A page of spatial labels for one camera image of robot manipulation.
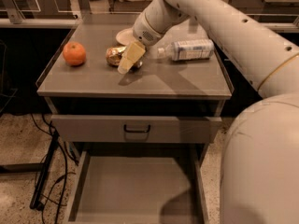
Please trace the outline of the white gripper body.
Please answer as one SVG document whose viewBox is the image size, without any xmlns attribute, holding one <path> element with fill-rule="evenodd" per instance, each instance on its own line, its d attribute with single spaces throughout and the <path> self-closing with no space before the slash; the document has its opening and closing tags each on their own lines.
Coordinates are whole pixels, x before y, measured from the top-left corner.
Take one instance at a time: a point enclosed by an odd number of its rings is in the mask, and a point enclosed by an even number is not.
<svg viewBox="0 0 299 224">
<path fill-rule="evenodd" d="M 170 6 L 165 0 L 152 0 L 133 25 L 133 36 L 146 47 L 159 42 L 174 25 L 189 16 Z"/>
</svg>

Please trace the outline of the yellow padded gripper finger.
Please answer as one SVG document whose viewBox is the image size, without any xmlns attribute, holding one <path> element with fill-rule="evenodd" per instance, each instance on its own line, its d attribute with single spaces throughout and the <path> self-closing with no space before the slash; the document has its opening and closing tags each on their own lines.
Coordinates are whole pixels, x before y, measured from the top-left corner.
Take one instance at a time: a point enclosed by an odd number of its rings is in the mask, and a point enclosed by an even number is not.
<svg viewBox="0 0 299 224">
<path fill-rule="evenodd" d="M 121 56 L 118 71 L 121 74 L 126 74 L 133 67 L 133 65 L 144 55 L 146 52 L 145 46 L 139 42 L 131 42 L 125 49 Z"/>
</svg>

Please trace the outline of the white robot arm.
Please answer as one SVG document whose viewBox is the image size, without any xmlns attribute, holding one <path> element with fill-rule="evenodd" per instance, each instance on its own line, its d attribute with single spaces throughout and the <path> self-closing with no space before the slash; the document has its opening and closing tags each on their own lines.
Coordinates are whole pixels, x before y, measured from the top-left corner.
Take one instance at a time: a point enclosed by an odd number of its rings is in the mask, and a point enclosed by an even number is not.
<svg viewBox="0 0 299 224">
<path fill-rule="evenodd" d="M 231 124 L 221 155 L 220 224 L 299 224 L 299 47 L 222 0 L 153 0 L 134 36 L 156 44 L 191 17 L 260 101 Z"/>
</svg>

